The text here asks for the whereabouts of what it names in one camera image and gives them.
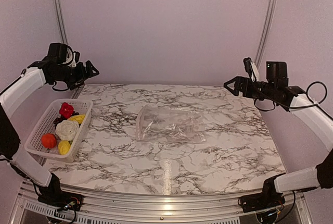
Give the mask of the red fake pepper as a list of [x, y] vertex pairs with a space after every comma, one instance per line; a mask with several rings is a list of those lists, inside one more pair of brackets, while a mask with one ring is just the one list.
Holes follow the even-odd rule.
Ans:
[[62, 103], [60, 110], [59, 110], [59, 114], [64, 117], [65, 119], [68, 119], [72, 116], [74, 112], [74, 108], [72, 105], [64, 102]]

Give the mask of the yellow fake lemon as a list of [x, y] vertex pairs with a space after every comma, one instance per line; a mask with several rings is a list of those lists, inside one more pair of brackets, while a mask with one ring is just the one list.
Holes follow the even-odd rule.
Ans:
[[68, 120], [76, 121], [78, 124], [81, 124], [85, 118], [85, 114], [74, 115], [68, 118]]

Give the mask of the purple fake grape bunch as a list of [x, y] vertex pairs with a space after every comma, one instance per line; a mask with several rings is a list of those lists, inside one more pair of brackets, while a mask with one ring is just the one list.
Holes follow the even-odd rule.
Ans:
[[54, 121], [53, 121], [53, 124], [54, 126], [56, 127], [57, 124], [61, 123], [63, 121], [63, 117], [57, 117]]

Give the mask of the white fake cauliflower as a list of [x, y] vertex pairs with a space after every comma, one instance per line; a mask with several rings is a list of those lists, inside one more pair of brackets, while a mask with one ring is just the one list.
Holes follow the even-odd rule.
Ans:
[[73, 141], [79, 127], [76, 121], [64, 120], [57, 124], [55, 133], [61, 140]]

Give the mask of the orange fake tomato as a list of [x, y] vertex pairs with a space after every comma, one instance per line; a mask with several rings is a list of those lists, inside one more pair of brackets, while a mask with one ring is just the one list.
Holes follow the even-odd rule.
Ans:
[[45, 148], [54, 148], [57, 145], [57, 139], [54, 134], [47, 133], [41, 137], [41, 143]]

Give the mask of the clear zip top bag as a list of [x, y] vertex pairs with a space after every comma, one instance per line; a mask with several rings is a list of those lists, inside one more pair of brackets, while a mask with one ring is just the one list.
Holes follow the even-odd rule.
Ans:
[[203, 116], [191, 110], [146, 105], [139, 111], [135, 127], [137, 141], [190, 144], [206, 141]]

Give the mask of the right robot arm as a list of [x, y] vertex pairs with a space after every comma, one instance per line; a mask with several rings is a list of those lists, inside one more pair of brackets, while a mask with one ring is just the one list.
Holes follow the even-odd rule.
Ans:
[[251, 58], [243, 60], [247, 77], [236, 76], [223, 86], [234, 96], [242, 95], [254, 101], [269, 100], [275, 106], [299, 118], [321, 140], [329, 152], [323, 162], [307, 169], [269, 178], [258, 195], [258, 203], [269, 207], [286, 191], [332, 188], [332, 116], [311, 99], [308, 90], [290, 86], [287, 64], [283, 61], [266, 63], [266, 81], [259, 81], [259, 73]]

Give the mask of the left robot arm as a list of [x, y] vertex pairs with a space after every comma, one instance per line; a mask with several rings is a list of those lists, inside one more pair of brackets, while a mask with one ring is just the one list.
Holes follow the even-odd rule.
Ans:
[[23, 172], [55, 206], [66, 201], [59, 178], [42, 167], [21, 145], [11, 117], [20, 105], [44, 85], [64, 82], [68, 90], [74, 90], [99, 71], [91, 61], [79, 61], [79, 52], [64, 43], [52, 43], [47, 55], [25, 68], [21, 75], [1, 91], [1, 156], [12, 166]]

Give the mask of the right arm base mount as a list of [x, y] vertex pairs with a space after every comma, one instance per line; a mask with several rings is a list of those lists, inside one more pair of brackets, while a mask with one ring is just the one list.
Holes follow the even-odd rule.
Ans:
[[273, 196], [267, 196], [261, 192], [244, 195], [238, 199], [238, 205], [242, 208], [244, 213], [282, 206], [285, 202], [284, 195], [281, 193], [274, 194]]

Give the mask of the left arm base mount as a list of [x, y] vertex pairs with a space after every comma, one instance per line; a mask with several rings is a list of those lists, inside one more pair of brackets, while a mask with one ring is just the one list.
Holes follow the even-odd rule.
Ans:
[[66, 191], [62, 191], [60, 194], [40, 193], [38, 196], [38, 201], [53, 207], [57, 207], [58, 211], [79, 211], [81, 209], [83, 195]]

